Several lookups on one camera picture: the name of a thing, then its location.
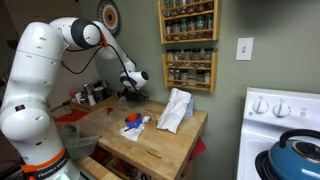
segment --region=countertop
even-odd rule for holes
[[[98,146],[154,179],[178,179],[207,120],[207,113],[194,110],[193,117],[184,118],[174,134],[156,129],[166,104],[148,100],[123,105],[115,97],[111,98],[103,107],[75,122],[80,125],[81,132],[100,134]],[[126,126],[126,116],[137,112],[150,116],[151,121],[145,124],[144,131],[135,142],[121,136],[120,129]]]

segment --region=wooden shelf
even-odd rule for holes
[[[194,12],[191,14],[183,14],[183,15],[177,15],[174,17],[165,17],[163,13],[165,11],[175,10],[182,7],[188,7],[188,6],[195,6],[199,4],[205,4],[208,2],[213,2],[214,6],[212,10],[204,10],[202,12]],[[187,4],[185,6],[178,6],[175,8],[169,8],[164,9],[164,6],[160,0],[158,0],[158,14],[159,14],[159,27],[160,27],[160,38],[161,38],[161,44],[173,44],[173,43],[187,43],[187,42],[203,42],[203,41],[217,41],[219,39],[219,29],[220,29],[220,0],[206,0],[206,1],[200,1],[193,4]],[[212,14],[213,17],[213,29],[205,29],[205,30],[198,30],[198,31],[187,31],[182,33],[170,33],[166,34],[165,31],[165,24],[166,22],[179,20],[181,18],[189,18],[189,17],[196,17],[199,15],[205,15],[205,14]],[[181,40],[166,40],[167,36],[172,35],[178,35],[178,34],[185,34],[185,33],[197,33],[197,32],[205,32],[209,35],[209,37],[205,38],[193,38],[193,39],[181,39]]]
[[[209,68],[205,67],[198,67],[194,68],[192,66],[169,66],[168,63],[176,62],[176,61],[168,61],[167,60],[167,54],[162,54],[162,65],[163,65],[163,75],[164,75],[164,85],[165,87],[176,87],[176,88],[184,88],[184,89],[194,89],[194,90],[201,90],[201,91],[208,91],[210,93],[213,93],[216,88],[216,77],[217,77],[217,57],[218,57],[218,51],[215,51],[211,54],[211,61],[206,60],[178,60],[178,62],[190,62],[190,63],[211,63],[211,66]],[[188,82],[191,81],[184,81],[184,80],[169,80],[169,70],[170,69],[188,69],[188,70],[205,70],[210,71],[210,83],[205,82],[193,82],[195,84],[202,84],[205,85],[205,87],[198,87],[198,86],[182,86],[182,85],[176,85],[176,84],[170,84],[170,82]]]

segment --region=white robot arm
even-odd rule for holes
[[[135,90],[146,84],[148,75],[135,72],[134,63],[100,22],[78,18],[34,22],[20,38],[0,110],[0,129],[20,153],[23,171],[36,179],[62,175],[79,179],[80,171],[68,157],[46,102],[64,51],[93,48],[101,42],[106,59],[119,55],[122,60],[123,84]]]

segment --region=light switch plate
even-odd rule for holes
[[[249,61],[251,60],[254,38],[239,38],[237,47],[236,60]]]

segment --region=kettle handle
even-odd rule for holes
[[[309,136],[320,139],[320,132],[310,129],[293,129],[286,131],[280,136],[280,148],[286,147],[287,140],[293,136]]]

